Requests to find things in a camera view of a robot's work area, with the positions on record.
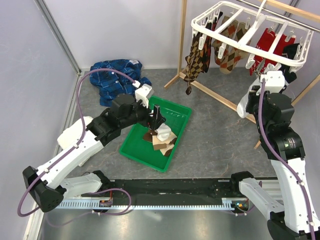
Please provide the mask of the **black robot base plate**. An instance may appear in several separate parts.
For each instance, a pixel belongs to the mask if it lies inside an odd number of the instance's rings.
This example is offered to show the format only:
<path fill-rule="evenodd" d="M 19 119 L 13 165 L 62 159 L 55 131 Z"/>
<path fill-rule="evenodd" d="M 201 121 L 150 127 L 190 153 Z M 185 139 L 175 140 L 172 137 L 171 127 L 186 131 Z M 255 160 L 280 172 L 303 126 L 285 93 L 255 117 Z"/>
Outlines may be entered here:
<path fill-rule="evenodd" d="M 243 198 L 239 182 L 253 178 L 248 171 L 233 173 L 230 178 L 155 178 L 108 179 L 100 170 L 93 172 L 102 181 L 99 191 L 119 188 L 129 193 L 131 202 L 145 199 L 168 199 L 172 203 L 183 200 L 201 203 L 217 203 L 222 198 Z"/>

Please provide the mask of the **beige brown striped sock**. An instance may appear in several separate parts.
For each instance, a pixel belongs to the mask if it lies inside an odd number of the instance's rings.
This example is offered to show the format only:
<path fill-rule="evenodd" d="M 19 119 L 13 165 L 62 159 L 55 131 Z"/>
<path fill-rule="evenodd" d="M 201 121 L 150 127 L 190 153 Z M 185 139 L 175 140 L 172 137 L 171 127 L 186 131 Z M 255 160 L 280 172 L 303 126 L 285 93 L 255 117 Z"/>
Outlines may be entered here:
<path fill-rule="evenodd" d="M 161 141 L 158 144 L 152 144 L 153 149 L 155 151 L 160 151 L 163 156 L 169 157 L 173 151 L 177 139 L 177 137 L 169 137 L 166 141 Z"/>
<path fill-rule="evenodd" d="M 158 133 L 150 129 L 143 135 L 142 139 L 154 145 L 159 144 L 161 142 L 158 139 Z"/>

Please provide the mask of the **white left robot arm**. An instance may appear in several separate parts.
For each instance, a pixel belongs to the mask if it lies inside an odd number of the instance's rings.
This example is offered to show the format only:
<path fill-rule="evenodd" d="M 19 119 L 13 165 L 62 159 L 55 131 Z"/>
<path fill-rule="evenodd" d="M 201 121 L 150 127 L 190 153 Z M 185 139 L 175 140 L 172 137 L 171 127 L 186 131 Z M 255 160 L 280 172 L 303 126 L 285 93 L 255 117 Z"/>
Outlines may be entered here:
<path fill-rule="evenodd" d="M 66 149 L 37 168 L 28 166 L 23 170 L 25 194 L 31 195 L 44 213 L 55 209 L 67 196 L 90 193 L 106 196 L 110 185 L 101 171 L 70 179 L 67 175 L 119 137 L 122 129 L 139 124 L 155 131 L 165 122 L 160 106 L 150 108 L 148 98 L 118 95 L 111 106 L 91 122 L 85 123 L 84 118 L 80 118 L 81 132 Z"/>

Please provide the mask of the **white black-striped sock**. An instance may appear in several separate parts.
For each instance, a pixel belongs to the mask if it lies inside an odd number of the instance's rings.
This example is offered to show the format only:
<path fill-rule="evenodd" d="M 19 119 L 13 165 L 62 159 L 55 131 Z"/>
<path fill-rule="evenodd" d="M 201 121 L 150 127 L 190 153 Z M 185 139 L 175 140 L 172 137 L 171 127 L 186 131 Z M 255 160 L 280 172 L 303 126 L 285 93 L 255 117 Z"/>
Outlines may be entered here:
<path fill-rule="evenodd" d="M 256 78 L 254 82 L 249 86 L 246 94 L 241 98 L 240 102 L 237 105 L 237 114 L 241 118 L 245 118 L 249 115 L 249 113 L 246 112 L 246 107 L 249 101 L 249 92 L 253 89 L 254 86 L 258 86 L 258 89 L 261 87 L 262 83 L 260 82 L 259 78 Z"/>
<path fill-rule="evenodd" d="M 164 142 L 166 141 L 169 136 L 170 133 L 172 132 L 171 128 L 169 126 L 167 126 L 165 123 L 162 123 L 156 130 L 155 132 L 157 133 L 157 138 Z"/>

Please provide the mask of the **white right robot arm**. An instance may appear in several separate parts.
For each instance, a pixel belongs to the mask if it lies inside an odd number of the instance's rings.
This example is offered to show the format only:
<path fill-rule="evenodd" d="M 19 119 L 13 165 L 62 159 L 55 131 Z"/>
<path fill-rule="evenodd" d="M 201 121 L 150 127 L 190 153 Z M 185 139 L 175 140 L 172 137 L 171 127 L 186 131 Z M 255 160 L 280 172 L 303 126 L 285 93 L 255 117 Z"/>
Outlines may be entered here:
<path fill-rule="evenodd" d="M 276 173 L 282 203 L 248 171 L 232 174 L 230 193 L 235 197 L 244 195 L 259 210 L 272 239 L 318 240 L 320 218 L 307 183 L 305 149 L 301 137 L 290 126 L 295 112 L 292 100 L 255 84 L 248 92 L 246 111 L 256 120 L 261 146 Z"/>

